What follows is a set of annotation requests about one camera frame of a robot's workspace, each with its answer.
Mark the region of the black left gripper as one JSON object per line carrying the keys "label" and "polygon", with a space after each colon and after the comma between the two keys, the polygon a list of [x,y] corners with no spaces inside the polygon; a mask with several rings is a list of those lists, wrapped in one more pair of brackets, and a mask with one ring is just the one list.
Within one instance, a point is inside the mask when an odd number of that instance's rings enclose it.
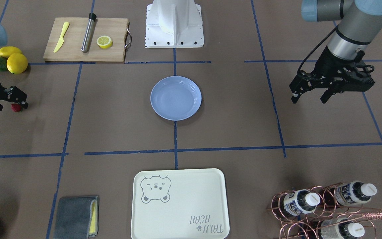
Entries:
{"label": "black left gripper", "polygon": [[374,67],[365,64],[362,60],[364,56],[365,52],[360,50],[354,59],[341,59],[325,47],[313,71],[307,73],[300,70],[290,83],[292,103],[296,104],[301,94],[314,88],[327,88],[320,97],[323,104],[339,92],[369,90],[375,84],[371,77]]}

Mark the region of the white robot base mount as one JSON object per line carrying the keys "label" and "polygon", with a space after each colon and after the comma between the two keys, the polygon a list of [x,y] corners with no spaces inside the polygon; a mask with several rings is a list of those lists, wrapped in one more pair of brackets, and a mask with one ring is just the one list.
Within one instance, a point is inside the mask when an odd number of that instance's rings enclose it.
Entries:
{"label": "white robot base mount", "polygon": [[147,5],[145,48],[203,47],[201,6],[193,0],[154,0]]}

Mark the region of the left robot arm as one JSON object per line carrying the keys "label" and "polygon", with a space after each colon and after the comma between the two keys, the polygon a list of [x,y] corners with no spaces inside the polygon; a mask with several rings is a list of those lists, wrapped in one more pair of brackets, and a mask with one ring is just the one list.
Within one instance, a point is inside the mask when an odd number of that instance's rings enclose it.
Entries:
{"label": "left robot arm", "polygon": [[326,103],[335,94],[365,92],[374,86],[374,67],[365,64],[363,57],[382,29],[382,0],[304,0],[301,15],[308,22],[340,23],[326,36],[329,42],[314,69],[297,70],[289,85],[293,103],[315,88],[326,89],[320,97]]}

